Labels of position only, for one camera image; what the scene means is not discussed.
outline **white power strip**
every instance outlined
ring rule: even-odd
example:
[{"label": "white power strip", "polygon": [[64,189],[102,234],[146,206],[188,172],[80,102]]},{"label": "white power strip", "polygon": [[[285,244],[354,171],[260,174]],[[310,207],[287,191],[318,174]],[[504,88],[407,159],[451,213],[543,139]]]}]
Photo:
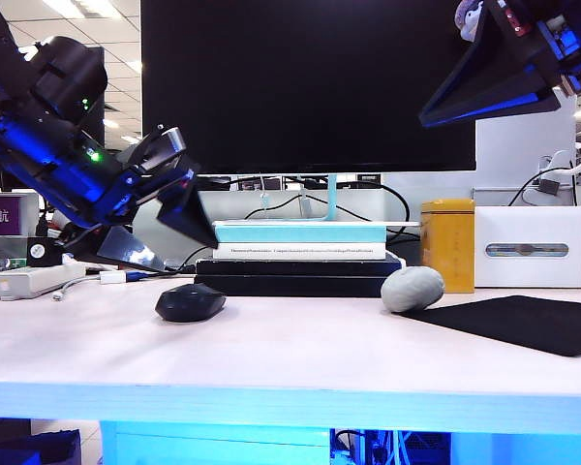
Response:
[{"label": "white power strip", "polygon": [[45,268],[26,266],[0,272],[0,300],[34,298],[86,275],[84,263],[59,264]]}]

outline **purple name sign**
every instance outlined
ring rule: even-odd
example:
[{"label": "purple name sign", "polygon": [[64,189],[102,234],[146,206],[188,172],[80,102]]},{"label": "purple name sign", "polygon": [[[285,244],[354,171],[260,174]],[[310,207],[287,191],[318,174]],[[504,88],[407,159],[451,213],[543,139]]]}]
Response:
[{"label": "purple name sign", "polygon": [[0,196],[0,235],[20,235],[20,197]]}]

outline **black book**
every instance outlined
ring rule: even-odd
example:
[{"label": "black book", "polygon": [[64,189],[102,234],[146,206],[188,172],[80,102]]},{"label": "black book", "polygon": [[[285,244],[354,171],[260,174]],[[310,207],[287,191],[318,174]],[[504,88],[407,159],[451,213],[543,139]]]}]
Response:
[{"label": "black book", "polygon": [[202,275],[268,275],[268,276],[389,276],[400,269],[400,261],[387,256],[384,260],[281,262],[201,259],[196,274]]},{"label": "black book", "polygon": [[380,297],[385,276],[284,276],[197,274],[226,295],[263,297]]}]

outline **green led light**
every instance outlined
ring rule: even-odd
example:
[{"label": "green led light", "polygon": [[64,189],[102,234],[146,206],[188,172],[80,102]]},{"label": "green led light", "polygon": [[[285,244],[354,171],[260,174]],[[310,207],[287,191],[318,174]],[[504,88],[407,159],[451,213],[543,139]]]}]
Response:
[{"label": "green led light", "polygon": [[102,160],[101,153],[99,152],[89,153],[88,156],[90,157],[90,161],[94,163],[99,163]]}]

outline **black wireless mouse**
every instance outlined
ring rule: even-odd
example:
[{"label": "black wireless mouse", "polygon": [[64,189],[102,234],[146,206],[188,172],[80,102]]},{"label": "black wireless mouse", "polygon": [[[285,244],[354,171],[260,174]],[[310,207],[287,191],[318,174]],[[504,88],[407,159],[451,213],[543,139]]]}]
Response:
[{"label": "black wireless mouse", "polygon": [[163,292],[155,311],[167,322],[203,322],[222,311],[226,296],[204,284],[185,284]]}]

